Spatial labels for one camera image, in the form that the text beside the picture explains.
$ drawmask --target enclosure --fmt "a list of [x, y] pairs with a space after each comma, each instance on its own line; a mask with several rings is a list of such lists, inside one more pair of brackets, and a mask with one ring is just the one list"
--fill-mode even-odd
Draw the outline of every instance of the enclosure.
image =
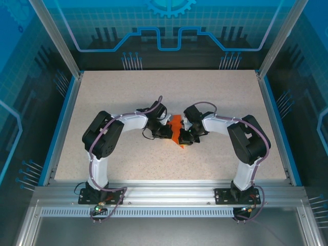
[[[1, 245], [326, 245], [327, 9], [324, 0], [3, 0]], [[229, 189], [237, 172], [227, 136], [181, 148], [132, 130], [107, 169], [111, 188], [127, 187], [123, 202], [92, 223], [94, 205], [75, 192], [89, 177], [84, 132], [102, 110], [134, 112], [160, 95], [172, 115], [210, 101], [218, 115], [257, 119], [271, 148], [256, 174], [256, 220], [237, 223], [244, 205], [217, 203], [214, 189]]]

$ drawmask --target black mounting plate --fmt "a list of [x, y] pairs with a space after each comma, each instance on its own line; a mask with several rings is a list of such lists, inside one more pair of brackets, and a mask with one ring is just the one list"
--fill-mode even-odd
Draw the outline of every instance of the black mounting plate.
[[[98, 204], [101, 201], [95, 201], [93, 199], [90, 198], [89, 195], [89, 190], [86, 188], [83, 188], [80, 190], [80, 195], [78, 197], [78, 204]], [[106, 197], [110, 197], [112, 196], [112, 198], [108, 201], [106, 201], [106, 205], [116, 205], [118, 203], [118, 200], [120, 199], [120, 196], [123, 194], [123, 191], [115, 191], [115, 192], [107, 192], [107, 196]]]
[[254, 200], [250, 195], [255, 195], [258, 197], [255, 199], [257, 205], [261, 204], [261, 198], [258, 189], [250, 189], [243, 193], [243, 197], [239, 202], [235, 201], [235, 198], [231, 195], [230, 189], [214, 189], [214, 198], [216, 205], [253, 205]]

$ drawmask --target gray floor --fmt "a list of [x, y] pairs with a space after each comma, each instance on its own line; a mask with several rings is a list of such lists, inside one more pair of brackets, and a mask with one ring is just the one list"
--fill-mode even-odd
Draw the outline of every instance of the gray floor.
[[[305, 245], [297, 214], [264, 209], [257, 219], [285, 245]], [[93, 224], [85, 218], [43, 218], [35, 246], [66, 245], [282, 245], [263, 226], [237, 224], [230, 218], [113, 218]]]

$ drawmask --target gear logo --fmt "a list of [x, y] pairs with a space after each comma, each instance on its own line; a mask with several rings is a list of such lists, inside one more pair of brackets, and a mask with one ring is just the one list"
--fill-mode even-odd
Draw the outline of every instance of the gear logo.
[[30, 15], [30, 5], [28, 0], [0, 0], [0, 6], [7, 7], [11, 17], [22, 25]]
[[185, 14], [185, 10], [190, 10], [191, 5], [195, 4], [196, 0], [146, 0], [148, 10], [153, 10], [154, 14], [159, 14], [160, 17], [172, 15], [178, 17], [179, 14]]

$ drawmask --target glass panel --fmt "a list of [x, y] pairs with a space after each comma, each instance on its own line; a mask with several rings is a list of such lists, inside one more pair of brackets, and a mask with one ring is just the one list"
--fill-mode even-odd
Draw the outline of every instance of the glass panel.
[[307, 3], [268, 72], [282, 124], [309, 197], [328, 196], [327, 9], [327, 1]]
[[258, 69], [294, 0], [45, 0], [82, 70]]
[[0, 21], [0, 231], [13, 245], [72, 75], [27, 0], [1, 1]]

